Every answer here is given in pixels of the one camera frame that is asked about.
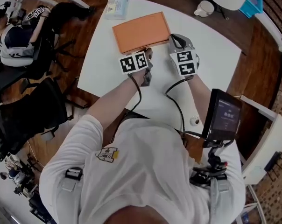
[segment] wooden floor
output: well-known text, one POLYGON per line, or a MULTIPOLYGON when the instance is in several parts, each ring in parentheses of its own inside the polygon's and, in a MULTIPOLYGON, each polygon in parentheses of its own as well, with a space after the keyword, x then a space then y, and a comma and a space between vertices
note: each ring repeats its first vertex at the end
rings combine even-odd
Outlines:
MULTIPOLYGON (((63 44, 71 39, 76 39, 76 45, 69 48, 69 51, 76 55, 84 55, 87 52, 92 34, 107 2, 107 0, 83 1, 90 5, 99 6, 99 9, 96 14, 87 21, 73 21, 65 25, 59 41, 59 44, 63 44)), ((166 5, 188 15, 192 15, 197 4, 200 2, 200 0, 150 1, 166 5)), ((41 3, 36 0, 24 0, 23 8, 30 11, 39 4, 41 3)), ((227 11, 226 15, 230 17, 230 20, 224 20, 221 14, 216 12, 210 17, 204 19, 196 17, 196 19, 226 36, 243 51, 235 74, 229 85, 228 92, 235 96, 245 95, 264 106, 269 106, 275 92, 275 85, 280 67, 280 53, 277 45, 271 35, 256 19, 247 19, 239 11, 227 11)), ((65 67, 70 69, 70 72, 62 73, 56 65, 52 65, 51 70, 53 71, 53 76, 62 76, 62 79, 59 80, 59 85, 61 89, 64 90, 75 77, 79 76, 83 59, 74 59, 64 56, 60 56, 59 59, 65 67)), ((19 93, 19 85, 20 82, 14 84, 4 92, 2 95, 4 103, 10 103, 22 97, 19 93)), ((90 102, 90 104, 93 104, 98 99, 96 96, 78 88, 74 89, 72 94, 81 97, 90 102)), ((62 144, 69 130, 75 125, 84 112, 85 111, 75 109, 75 118, 72 121, 62 124, 55 133, 56 137, 53 140, 44 142, 40 138, 40 135, 36 135, 29 141, 40 163, 45 165, 51 159, 62 144)), ((237 142, 239 149, 245 156, 251 152, 256 144, 260 131, 264 127, 264 122, 265 120, 256 110, 247 105, 244 106, 242 111, 242 124, 237 142)), ((117 121, 105 131, 103 145, 109 143, 116 123, 117 121)), ((201 155, 201 144, 202 140, 197 140, 195 138, 189 140, 189 153, 191 156, 196 157, 197 160, 201 155)))

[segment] shoulder strap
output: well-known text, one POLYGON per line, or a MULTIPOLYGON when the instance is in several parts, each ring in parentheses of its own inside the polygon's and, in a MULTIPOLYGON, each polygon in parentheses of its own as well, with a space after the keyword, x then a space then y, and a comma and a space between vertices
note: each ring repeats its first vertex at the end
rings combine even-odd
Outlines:
POLYGON ((70 168, 58 186, 57 199, 54 204, 59 224, 77 224, 80 213, 80 201, 83 188, 83 171, 70 168))
POLYGON ((7 49, 8 49, 8 47, 7 47, 6 44, 5 44, 5 37, 6 37, 7 33, 10 31, 10 29, 13 28, 13 27, 14 27, 14 25, 9 24, 9 25, 4 29, 4 31, 2 32, 1 37, 0 37, 0 43, 1 43, 3 46, 5 46, 7 49))
POLYGON ((225 213, 232 213, 232 188, 228 180, 211 179, 210 224, 227 223, 225 213))

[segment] cup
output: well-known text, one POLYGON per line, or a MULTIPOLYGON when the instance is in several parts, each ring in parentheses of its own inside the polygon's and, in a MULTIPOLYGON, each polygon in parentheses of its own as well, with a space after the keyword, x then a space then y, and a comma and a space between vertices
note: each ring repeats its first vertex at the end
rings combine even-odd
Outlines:
POLYGON ((198 5, 197 10, 194 12, 196 16, 207 17, 211 15, 215 10, 214 5, 209 1, 201 1, 198 5))

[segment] small screen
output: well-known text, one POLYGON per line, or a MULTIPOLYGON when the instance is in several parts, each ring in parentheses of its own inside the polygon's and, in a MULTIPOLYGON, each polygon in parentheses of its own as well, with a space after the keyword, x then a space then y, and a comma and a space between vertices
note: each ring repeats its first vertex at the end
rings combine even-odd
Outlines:
POLYGON ((239 124, 240 108, 219 99, 212 129, 236 132, 239 124))

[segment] black clip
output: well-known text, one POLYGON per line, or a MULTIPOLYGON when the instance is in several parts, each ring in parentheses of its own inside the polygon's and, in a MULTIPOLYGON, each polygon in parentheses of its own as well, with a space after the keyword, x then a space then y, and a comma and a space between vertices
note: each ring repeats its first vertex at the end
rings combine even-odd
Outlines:
POLYGON ((81 177, 83 175, 83 170, 81 168, 69 168, 65 172, 65 177, 70 178, 73 180, 81 180, 81 177))

